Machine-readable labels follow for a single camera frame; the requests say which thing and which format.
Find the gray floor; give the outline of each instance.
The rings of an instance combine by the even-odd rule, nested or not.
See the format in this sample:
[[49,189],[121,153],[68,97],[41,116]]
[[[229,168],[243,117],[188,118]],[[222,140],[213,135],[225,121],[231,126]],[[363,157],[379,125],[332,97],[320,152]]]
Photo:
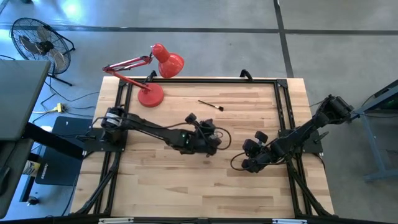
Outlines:
[[[286,29],[397,30],[398,2],[393,0],[280,0]],[[22,4],[9,0],[0,25],[20,17],[34,17],[50,25],[109,27],[277,28],[272,0],[163,0],[114,1],[40,0]],[[150,45],[163,43],[185,59],[182,76],[238,76],[242,68],[255,77],[286,77],[278,34],[223,34],[181,32],[62,32],[76,46],[72,64],[62,75],[73,84],[53,82],[67,98],[98,91],[113,62],[149,53]],[[398,35],[287,35],[294,77],[305,79],[310,103],[328,94],[340,95],[359,107],[371,94],[397,79]],[[21,58],[0,29],[0,54]],[[152,64],[126,74],[148,75]],[[45,86],[38,102],[50,96]],[[95,105],[97,96],[68,103]],[[55,96],[46,103],[66,103]],[[36,105],[35,110],[42,110]],[[93,110],[73,111],[93,114]],[[56,114],[37,121],[52,126]],[[398,179],[365,183],[363,175],[376,171],[368,141],[359,121],[325,128],[323,139],[326,174],[335,213],[345,218],[397,222]],[[40,205],[13,202],[6,220],[60,215],[71,192],[69,187],[35,185]]]

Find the red lamp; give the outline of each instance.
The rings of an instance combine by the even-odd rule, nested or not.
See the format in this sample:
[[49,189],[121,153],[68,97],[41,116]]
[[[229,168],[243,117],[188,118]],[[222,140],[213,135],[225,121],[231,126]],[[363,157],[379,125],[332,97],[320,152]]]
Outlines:
[[152,62],[152,55],[159,61],[159,73],[163,78],[172,78],[176,76],[184,67],[184,59],[181,58],[181,56],[175,53],[169,53],[162,44],[155,44],[152,46],[152,51],[149,56],[134,58],[103,68],[104,72],[141,88],[138,93],[138,100],[146,107],[155,107],[161,104],[164,98],[162,87],[156,83],[139,83],[130,78],[126,78],[118,72],[130,70],[141,65],[148,65]]

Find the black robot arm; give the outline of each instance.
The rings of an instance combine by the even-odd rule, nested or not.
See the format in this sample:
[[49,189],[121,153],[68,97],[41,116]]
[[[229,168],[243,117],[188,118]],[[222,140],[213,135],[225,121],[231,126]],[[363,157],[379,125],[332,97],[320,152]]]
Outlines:
[[163,140],[168,146],[180,151],[181,154],[205,153],[212,156],[221,144],[221,139],[214,134],[216,126],[212,119],[200,122],[196,119],[197,117],[193,113],[185,118],[187,124],[194,125],[194,131],[169,129],[142,119],[136,114],[127,113],[123,108],[108,108],[106,116],[101,122],[101,127],[104,129],[101,141],[117,144],[121,140],[123,132],[136,130]]
[[[341,124],[347,121],[353,110],[341,97],[329,95],[326,97],[311,120],[304,125],[290,130],[286,136],[281,136],[263,146],[251,139],[245,140],[243,149],[248,156],[243,160],[242,168],[249,172],[259,172],[268,164],[275,164],[281,160],[289,160],[293,150],[301,147],[310,134],[327,124]],[[257,132],[260,142],[266,143],[267,136]]]

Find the paintbrush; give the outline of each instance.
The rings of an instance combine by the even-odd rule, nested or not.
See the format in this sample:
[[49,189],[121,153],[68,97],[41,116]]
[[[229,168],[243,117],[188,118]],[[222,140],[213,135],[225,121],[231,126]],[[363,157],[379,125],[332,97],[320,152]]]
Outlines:
[[202,100],[198,100],[200,103],[204,103],[204,104],[206,104],[206,105],[209,105],[209,106],[212,106],[212,107],[214,107],[214,108],[217,108],[217,109],[219,109],[220,111],[224,111],[224,108],[222,107],[222,106],[215,106],[215,105],[211,105],[211,104],[209,104],[209,103],[206,103],[206,102],[203,102]]

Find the wooden tabletop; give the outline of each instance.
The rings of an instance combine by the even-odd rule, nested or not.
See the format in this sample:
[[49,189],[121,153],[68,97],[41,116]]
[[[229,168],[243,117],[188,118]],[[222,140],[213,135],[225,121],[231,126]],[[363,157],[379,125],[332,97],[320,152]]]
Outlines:
[[[297,126],[311,118],[304,81],[288,78]],[[119,79],[104,77],[95,117],[114,106]],[[212,118],[232,135],[231,147],[207,158],[204,154],[180,155],[163,141],[137,131],[128,134],[114,195],[112,216],[121,217],[293,217],[287,168],[267,166],[258,174],[233,170],[229,161],[242,152],[245,139],[260,130],[273,139],[280,129],[274,87],[268,84],[162,83],[165,98],[155,108],[145,108],[133,87],[130,113],[162,126],[184,122],[195,113],[198,120]],[[220,105],[220,112],[198,100]],[[190,126],[179,128],[192,129]],[[224,135],[220,147],[228,143]],[[72,212],[78,210],[97,187],[104,153],[83,161]],[[234,162],[240,166],[244,156]],[[307,184],[320,203],[333,213],[325,172],[319,158],[303,155]],[[303,210],[301,193],[299,200]],[[106,203],[108,187],[104,191]]]

